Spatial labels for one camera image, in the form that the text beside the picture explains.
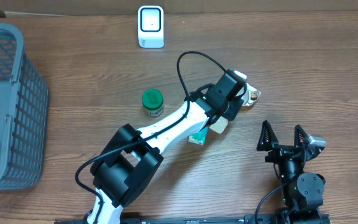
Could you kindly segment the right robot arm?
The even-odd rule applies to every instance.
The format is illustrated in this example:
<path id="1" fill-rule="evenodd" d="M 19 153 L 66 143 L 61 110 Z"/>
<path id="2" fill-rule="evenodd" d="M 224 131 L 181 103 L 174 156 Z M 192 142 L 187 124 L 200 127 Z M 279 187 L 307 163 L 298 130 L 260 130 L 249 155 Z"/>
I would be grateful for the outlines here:
<path id="1" fill-rule="evenodd" d="M 305 172 L 308 161 L 316 158 L 326 147 L 321 136 L 307 134 L 298 124 L 294 130 L 292 146 L 280 144 L 271 124 L 262 123 L 258 151 L 265 151 L 265 162 L 272 163 L 280 185 L 269 192 L 258 204 L 254 222 L 259 222 L 263 203 L 279 190 L 286 208 L 278 209 L 270 218 L 273 223 L 329 223 L 329 216 L 322 215 L 325 178 L 320 174 Z"/>

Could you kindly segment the beige PanTree snack bag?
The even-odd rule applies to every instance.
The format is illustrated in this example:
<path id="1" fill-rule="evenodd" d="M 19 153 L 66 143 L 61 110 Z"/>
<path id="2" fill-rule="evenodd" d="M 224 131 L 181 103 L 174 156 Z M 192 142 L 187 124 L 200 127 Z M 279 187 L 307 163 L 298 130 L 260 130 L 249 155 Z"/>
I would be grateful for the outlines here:
<path id="1" fill-rule="evenodd" d="M 241 97 L 244 102 L 242 106 L 252 106 L 259 98 L 261 92 L 256 88 L 252 87 L 251 85 L 246 85 L 247 89 L 243 90 L 244 95 Z M 229 120 L 224 118 L 223 116 L 220 117 L 214 124 L 212 124 L 209 128 L 214 132 L 221 134 L 228 125 Z"/>

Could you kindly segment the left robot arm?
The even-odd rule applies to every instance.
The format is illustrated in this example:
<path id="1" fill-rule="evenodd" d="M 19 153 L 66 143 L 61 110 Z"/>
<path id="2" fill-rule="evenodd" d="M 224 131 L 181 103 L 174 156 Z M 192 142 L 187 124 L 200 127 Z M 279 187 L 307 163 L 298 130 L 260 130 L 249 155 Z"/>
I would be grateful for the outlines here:
<path id="1" fill-rule="evenodd" d="M 208 126 L 219 124 L 223 130 L 244 105 L 247 90 L 246 75 L 229 69 L 217 83 L 189 93 L 179 109 L 157 123 L 119 128 L 89 162 L 96 201 L 84 222 L 119 223 L 123 208 L 144 191 L 160 167 L 164 151 Z"/>

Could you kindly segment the small teal Kleenex pack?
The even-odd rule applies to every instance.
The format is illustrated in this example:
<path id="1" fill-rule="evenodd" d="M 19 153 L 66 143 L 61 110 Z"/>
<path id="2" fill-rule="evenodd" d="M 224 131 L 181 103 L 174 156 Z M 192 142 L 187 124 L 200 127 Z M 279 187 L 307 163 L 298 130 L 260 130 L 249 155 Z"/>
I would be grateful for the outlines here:
<path id="1" fill-rule="evenodd" d="M 201 131 L 188 136 L 188 141 L 198 145 L 204 145 L 209 128 L 206 126 Z"/>

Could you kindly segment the green lid jar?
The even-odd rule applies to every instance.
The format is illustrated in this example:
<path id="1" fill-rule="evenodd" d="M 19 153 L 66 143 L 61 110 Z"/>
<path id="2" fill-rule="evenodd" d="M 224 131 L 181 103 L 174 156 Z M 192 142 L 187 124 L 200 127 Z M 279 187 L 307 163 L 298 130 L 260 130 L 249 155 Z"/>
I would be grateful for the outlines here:
<path id="1" fill-rule="evenodd" d="M 148 89 L 142 95 L 142 105 L 145 113 L 151 117 L 160 116 L 164 111 L 162 93 L 157 89 Z"/>

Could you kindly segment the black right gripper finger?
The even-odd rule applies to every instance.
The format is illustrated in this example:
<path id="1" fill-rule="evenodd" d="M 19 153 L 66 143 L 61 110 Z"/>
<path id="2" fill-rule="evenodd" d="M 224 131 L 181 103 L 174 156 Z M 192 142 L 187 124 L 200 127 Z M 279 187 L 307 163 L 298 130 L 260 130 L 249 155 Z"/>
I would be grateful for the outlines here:
<path id="1" fill-rule="evenodd" d="M 306 142 L 308 139 L 308 135 L 299 124 L 295 126 L 294 134 L 295 134 L 295 139 L 294 139 L 295 147 L 301 147 L 302 144 Z"/>
<path id="2" fill-rule="evenodd" d="M 279 144 L 279 141 L 272 129 L 271 124 L 265 120 L 262 123 L 260 138 L 257 144 L 257 151 L 271 151 Z"/>

